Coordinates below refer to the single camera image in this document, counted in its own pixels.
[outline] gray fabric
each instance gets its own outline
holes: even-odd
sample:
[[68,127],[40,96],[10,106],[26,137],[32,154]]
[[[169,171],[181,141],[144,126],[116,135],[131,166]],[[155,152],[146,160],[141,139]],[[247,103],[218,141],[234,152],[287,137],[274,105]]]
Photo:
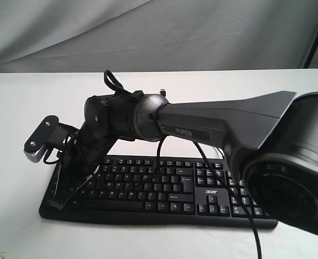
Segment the gray fabric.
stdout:
[[297,68],[318,28],[318,0],[22,2],[0,72]]

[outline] enter key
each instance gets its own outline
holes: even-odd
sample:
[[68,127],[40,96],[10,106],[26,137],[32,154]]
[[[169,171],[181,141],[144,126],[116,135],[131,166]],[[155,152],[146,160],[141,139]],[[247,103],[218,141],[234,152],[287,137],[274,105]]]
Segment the enter key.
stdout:
[[182,191],[183,193],[193,193],[194,186],[193,186],[193,178],[182,176],[180,178],[180,182],[182,183]]

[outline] space bar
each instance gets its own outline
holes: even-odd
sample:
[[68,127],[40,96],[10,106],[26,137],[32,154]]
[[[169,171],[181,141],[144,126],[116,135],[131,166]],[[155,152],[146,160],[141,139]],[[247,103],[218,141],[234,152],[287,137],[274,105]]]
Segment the space bar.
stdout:
[[81,204],[81,208],[91,210],[116,210],[120,212],[141,212],[142,202],[86,200]]

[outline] black keyboard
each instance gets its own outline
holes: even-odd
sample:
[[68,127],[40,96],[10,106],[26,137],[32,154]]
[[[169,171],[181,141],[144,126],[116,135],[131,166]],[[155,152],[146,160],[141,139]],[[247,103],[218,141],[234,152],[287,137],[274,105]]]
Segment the black keyboard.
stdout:
[[[275,228],[278,221],[249,197],[244,181],[232,179],[226,161],[210,162],[218,176],[240,195],[256,227]],[[154,174],[154,164],[155,158],[150,156],[108,155],[96,175],[62,210],[49,204],[57,182],[56,168],[39,213],[45,219],[99,224],[250,227],[242,207],[213,177],[203,159],[162,157],[162,176],[135,190],[136,184]]]

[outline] robotic arm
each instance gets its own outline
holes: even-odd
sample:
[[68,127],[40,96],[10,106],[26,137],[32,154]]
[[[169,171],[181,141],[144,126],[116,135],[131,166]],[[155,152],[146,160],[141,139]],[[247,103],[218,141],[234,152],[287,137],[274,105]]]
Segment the robotic arm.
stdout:
[[318,93],[170,104],[161,94],[127,92],[110,71],[105,83],[114,95],[88,98],[80,130],[48,116],[24,145],[33,162],[44,156],[48,163],[53,148],[59,150],[63,191],[53,206],[64,206],[118,139],[172,135],[222,148],[233,177],[245,180],[260,207],[318,235]]

